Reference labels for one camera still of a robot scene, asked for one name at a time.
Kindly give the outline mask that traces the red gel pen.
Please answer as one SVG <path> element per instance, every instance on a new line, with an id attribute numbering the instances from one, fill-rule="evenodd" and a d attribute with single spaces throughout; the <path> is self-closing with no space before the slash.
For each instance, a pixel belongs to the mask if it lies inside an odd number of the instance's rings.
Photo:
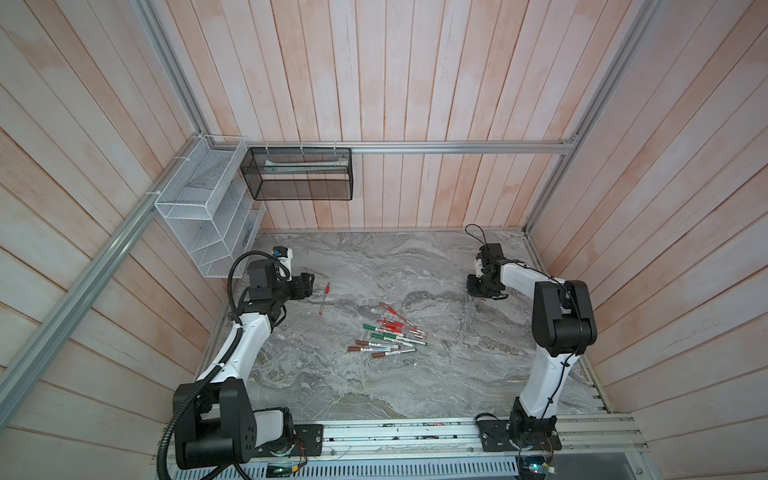
<path id="1" fill-rule="evenodd" d="M 385 319 L 381 319 L 381 320 L 377 321 L 377 326 L 378 327 L 382 327 L 384 325 L 390 326 L 391 328 L 400 329 L 400 330 L 419 330 L 421 332 L 426 333 L 425 331 L 420 330 L 419 328 L 417 328 L 417 327 L 415 327 L 413 325 L 409 325 L 409 324 L 403 324 L 403 323 L 400 323 L 400 322 L 389 321 L 389 320 L 385 320 Z"/>
<path id="2" fill-rule="evenodd" d="M 319 307 L 319 311 L 318 311 L 318 315 L 319 316 L 322 316 L 323 313 L 324 313 L 325 307 L 327 305 L 327 299 L 328 299 L 328 295 L 330 293 L 330 290 L 331 290 L 331 284 L 330 284 L 330 282 L 328 282 L 326 287 L 325 287 L 325 289 L 324 289 L 322 301 L 320 303 L 320 307 Z"/>
<path id="3" fill-rule="evenodd" d="M 399 318 L 402 322 L 407 322 L 407 319 L 403 317 L 400 313 L 398 313 L 394 308 L 392 308 L 389 304 L 385 302 L 380 302 L 380 306 L 382 306 L 387 312 L 389 312 L 391 315 L 394 315 L 395 317 Z"/>
<path id="4" fill-rule="evenodd" d="M 400 330 L 396 328 L 391 328 L 390 326 L 387 326 L 387 325 L 382 326 L 382 329 L 387 333 L 398 335 L 401 337 L 416 338 L 419 340 L 427 339 L 427 334 L 419 330 Z"/>

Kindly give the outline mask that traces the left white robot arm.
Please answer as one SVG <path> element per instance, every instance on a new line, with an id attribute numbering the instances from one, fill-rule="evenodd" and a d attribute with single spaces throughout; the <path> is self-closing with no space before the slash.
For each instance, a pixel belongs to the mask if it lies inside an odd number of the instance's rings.
<path id="1" fill-rule="evenodd" d="M 307 463 L 304 441 L 298 436 L 290 410 L 253 409 L 246 381 L 258 353 L 287 316 L 285 304 L 311 296 L 314 277 L 294 276 L 292 251 L 276 246 L 270 253 L 253 250 L 231 267 L 248 260 L 248 286 L 241 295 L 227 292 L 232 328 L 213 363 L 192 383 L 180 385 L 172 399 L 173 416 L 158 445 L 157 475 L 170 476 L 168 459 L 181 470 L 208 468 L 213 479 L 228 467 L 239 475 L 257 453 L 299 458 L 292 467 L 271 466 L 270 477 L 297 473 Z"/>

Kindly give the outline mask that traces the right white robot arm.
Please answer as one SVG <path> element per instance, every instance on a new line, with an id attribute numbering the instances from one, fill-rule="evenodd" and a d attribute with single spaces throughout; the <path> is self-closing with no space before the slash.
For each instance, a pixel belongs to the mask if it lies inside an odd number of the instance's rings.
<path id="1" fill-rule="evenodd" d="M 531 332 L 537 351 L 527 384 L 515 399 L 508 432 L 511 442 L 523 449 L 540 442 L 553 445 L 550 436 L 566 378 L 598 337 L 587 285 L 508 259 L 500 244 L 487 243 L 479 248 L 466 287 L 477 298 L 501 300 L 512 289 L 532 301 Z"/>

